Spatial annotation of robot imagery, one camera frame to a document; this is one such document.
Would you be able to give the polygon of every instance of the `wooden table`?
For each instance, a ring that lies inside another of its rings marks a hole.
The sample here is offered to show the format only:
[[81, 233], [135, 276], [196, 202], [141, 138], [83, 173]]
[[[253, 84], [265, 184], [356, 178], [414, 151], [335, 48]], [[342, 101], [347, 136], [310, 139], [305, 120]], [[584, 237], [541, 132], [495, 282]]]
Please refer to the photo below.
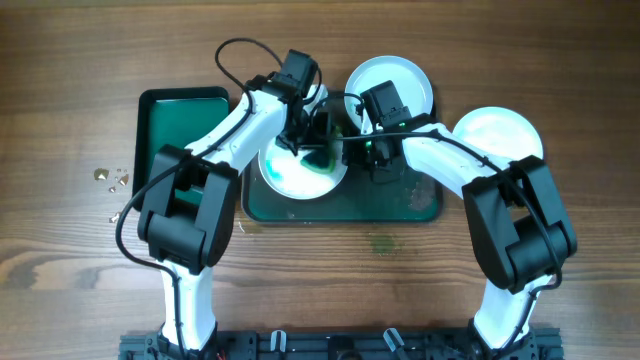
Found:
[[[138, 96], [221, 85], [225, 39], [313, 55], [342, 88], [361, 62], [411, 59], [452, 128], [515, 109], [540, 132], [579, 235], [565, 283], [533, 322], [567, 359], [640, 351], [640, 6], [582, 1], [196, 5], [0, 11], [0, 358], [113, 359], [119, 336], [164, 321], [160, 275], [124, 259], [109, 217], [130, 197]], [[225, 49], [240, 79], [274, 64]], [[93, 171], [107, 168], [108, 180]], [[127, 223], [127, 246], [146, 246]], [[432, 224], [259, 226], [238, 208], [215, 268], [221, 329], [464, 326], [485, 278], [462, 202]], [[393, 255], [372, 247], [389, 236]]]

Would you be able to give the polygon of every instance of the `black cable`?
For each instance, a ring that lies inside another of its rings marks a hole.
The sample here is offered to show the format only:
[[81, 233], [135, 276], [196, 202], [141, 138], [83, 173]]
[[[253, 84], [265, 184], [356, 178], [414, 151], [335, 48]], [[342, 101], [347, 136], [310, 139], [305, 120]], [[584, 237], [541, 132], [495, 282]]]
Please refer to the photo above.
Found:
[[316, 99], [316, 96], [318, 96], [318, 93], [320, 92], [320, 86], [322, 86], [322, 70], [320, 70], [320, 67], [318, 66], [318, 86], [316, 87], [316, 91], [313, 93], [313, 95], [303, 101], [304, 105], [309, 105], [313, 102], [313, 100]]
[[382, 138], [382, 137], [404, 137], [404, 138], [426, 137], [426, 138], [432, 138], [432, 139], [435, 139], [435, 140], [438, 140], [438, 141], [443, 141], [443, 142], [446, 142], [448, 144], [451, 144], [453, 146], [456, 146], [456, 147], [460, 148], [461, 150], [465, 151], [466, 153], [471, 155], [476, 160], [480, 161], [484, 166], [488, 166], [493, 171], [495, 171], [498, 174], [498, 176], [500, 176], [500, 178], [507, 184], [507, 186], [509, 186], [509, 188], [514, 192], [514, 194], [520, 199], [520, 201], [522, 201], [522, 204], [529, 211], [529, 214], [531, 215], [531, 218], [532, 218], [533, 222], [535, 223], [536, 227], [538, 228], [538, 230], [542, 234], [542, 238], [544, 240], [544, 243], [545, 243], [545, 245], [547, 247], [547, 250], [549, 251], [549, 256], [550, 256], [551, 262], [553, 264], [554, 273], [556, 275], [556, 280], [554, 281], [553, 284], [541, 285], [541, 286], [538, 286], [538, 287], [532, 289], [529, 292], [529, 300], [527, 301], [527, 305], [525, 307], [525, 311], [520, 316], [520, 320], [518, 321], [518, 325], [516, 326], [515, 330], [513, 331], [513, 333], [511, 334], [511, 336], [509, 337], [509, 339], [505, 343], [505, 345], [501, 349], [499, 349], [497, 351], [497, 353], [493, 357], [493, 359], [494, 360], [495, 359], [499, 359], [499, 358], [503, 357], [504, 355], [507, 355], [507, 352], [508, 352], [509, 348], [515, 342], [516, 338], [518, 337], [518, 334], [520, 334], [522, 332], [522, 329], [524, 328], [524, 325], [527, 322], [527, 318], [529, 317], [529, 313], [531, 312], [531, 309], [533, 308], [533, 303], [537, 299], [538, 294], [541, 291], [557, 289], [558, 287], [560, 287], [560, 284], [562, 284], [562, 269], [560, 268], [560, 261], [558, 260], [558, 257], [556, 255], [554, 249], [553, 249], [553, 244], [551, 243], [551, 238], [549, 237], [549, 233], [547, 232], [547, 229], [544, 227], [544, 224], [543, 224], [542, 220], [540, 219], [540, 216], [538, 215], [538, 213], [534, 209], [534, 207], [531, 204], [531, 202], [529, 202], [529, 199], [527, 199], [527, 197], [524, 194], [524, 192], [522, 191], [522, 189], [518, 185], [516, 185], [516, 183], [511, 178], [506, 176], [502, 169], [500, 169], [498, 166], [496, 166], [494, 163], [492, 163], [486, 156], [482, 156], [482, 155], [478, 154], [477, 152], [473, 151], [472, 149], [470, 149], [469, 147], [467, 147], [466, 145], [464, 145], [462, 143], [459, 143], [459, 142], [457, 142], [457, 141], [455, 141], [453, 139], [450, 139], [448, 137], [443, 136], [442, 134], [440, 134], [438, 132], [438, 130], [434, 129], [434, 130], [431, 130], [429, 132], [422, 132], [422, 133], [421, 132], [379, 133], [379, 134], [372, 134], [372, 135], [360, 135], [360, 136], [341, 137], [341, 138], [335, 137], [333, 140], [338, 140], [338, 141], [364, 141], [364, 140], [370, 140], [370, 139], [376, 139], [376, 138]]
[[153, 355], [153, 359], [158, 360], [158, 350], [155, 348], [148, 348], [147, 353], [151, 353]]
[[246, 120], [249, 118], [249, 116], [251, 115], [251, 111], [253, 109], [253, 98], [251, 97], [251, 94], [249, 93], [249, 91], [245, 88], [245, 86], [233, 75], [231, 75], [231, 73], [229, 73], [229, 71], [227, 71], [227, 69], [224, 68], [224, 66], [222, 66], [222, 64], [220, 64], [220, 60], [219, 60], [219, 55], [220, 55], [220, 51], [227, 45], [234, 43], [234, 42], [249, 42], [252, 44], [256, 44], [258, 46], [260, 46], [261, 48], [263, 48], [264, 50], [266, 50], [269, 54], [271, 54], [274, 59], [276, 59], [276, 61], [278, 62], [278, 64], [280, 66], [282, 66], [282, 61], [280, 60], [280, 58], [278, 57], [278, 55], [276, 55], [273, 50], [271, 50], [268, 46], [266, 46], [265, 44], [254, 40], [254, 39], [249, 39], [249, 38], [234, 38], [234, 39], [229, 39], [225, 42], [223, 42], [222, 44], [220, 44], [220, 46], [218, 47], [218, 49], [216, 50], [215, 53], [215, 61], [216, 61], [216, 65], [218, 66], [218, 68], [220, 69], [220, 71], [222, 71], [223, 74], [225, 74], [229, 79], [231, 79], [231, 81], [233, 81], [236, 85], [238, 85], [241, 89], [242, 92], [247, 95], [247, 99], [248, 99], [248, 107], [246, 110], [246, 113], [244, 114], [244, 116], [240, 119], [240, 121], [238, 121], [238, 123], [236, 123], [226, 134], [224, 134], [222, 137], [220, 137], [220, 139], [218, 139], [218, 141], [214, 142], [213, 144], [211, 144], [206, 150], [204, 150], [203, 152], [195, 155], [194, 157], [190, 158], [189, 160], [176, 164], [172, 167], [170, 167], [169, 169], [165, 170], [164, 172], [162, 172], [160, 175], [154, 177], [153, 179], [149, 180], [149, 182], [144, 185], [138, 192], [136, 192], [131, 199], [129, 200], [129, 202], [127, 202], [127, 204], [124, 206], [124, 208], [122, 209], [122, 212], [120, 214], [120, 218], [118, 219], [118, 223], [116, 224], [116, 231], [115, 231], [115, 238], [116, 238], [116, 245], [118, 246], [118, 249], [120, 250], [120, 252], [129, 260], [131, 260], [132, 262], [142, 265], [142, 266], [147, 266], [153, 269], [157, 269], [160, 271], [164, 271], [165, 273], [167, 273], [172, 280], [173, 283], [173, 297], [174, 297], [174, 311], [175, 311], [175, 320], [176, 320], [176, 337], [178, 338], [178, 347], [180, 349], [180, 354], [182, 356], [183, 359], [186, 359], [186, 353], [184, 351], [184, 339], [182, 338], [182, 322], [180, 321], [180, 291], [179, 291], [179, 282], [180, 282], [180, 278], [178, 277], [178, 275], [173, 272], [171, 269], [169, 269], [166, 266], [162, 266], [159, 264], [156, 264], [154, 262], [151, 261], [146, 261], [146, 260], [142, 260], [139, 259], [137, 257], [135, 257], [133, 254], [131, 254], [126, 247], [124, 246], [124, 243], [122, 241], [122, 228], [124, 226], [124, 221], [127, 218], [127, 215], [129, 214], [129, 212], [131, 211], [131, 209], [133, 208], [133, 204], [135, 204], [136, 202], [142, 200], [143, 196], [152, 188], [154, 187], [156, 184], [158, 184], [160, 181], [162, 181], [164, 178], [166, 178], [167, 176], [177, 172], [178, 170], [187, 167], [189, 165], [192, 165], [194, 163], [196, 163], [198, 160], [200, 160], [201, 158], [203, 158], [204, 156], [212, 153], [213, 151], [217, 150], [218, 147], [224, 142], [226, 141], [236, 130], [238, 130], [242, 125], [244, 125], [244, 123], [246, 122]]
[[318, 103], [313, 107], [313, 109], [311, 109], [311, 112], [309, 113], [309, 118], [311, 119], [311, 124], [313, 125], [313, 118], [315, 117], [316, 112], [318, 111], [318, 109], [323, 107], [328, 101], [335, 100], [335, 99], [344, 99], [346, 97], [352, 97], [352, 98], [360, 101], [360, 104], [362, 106], [364, 106], [364, 100], [360, 96], [358, 96], [356, 94], [345, 93], [345, 92], [329, 94], [326, 98], [323, 98], [320, 101], [318, 101]]

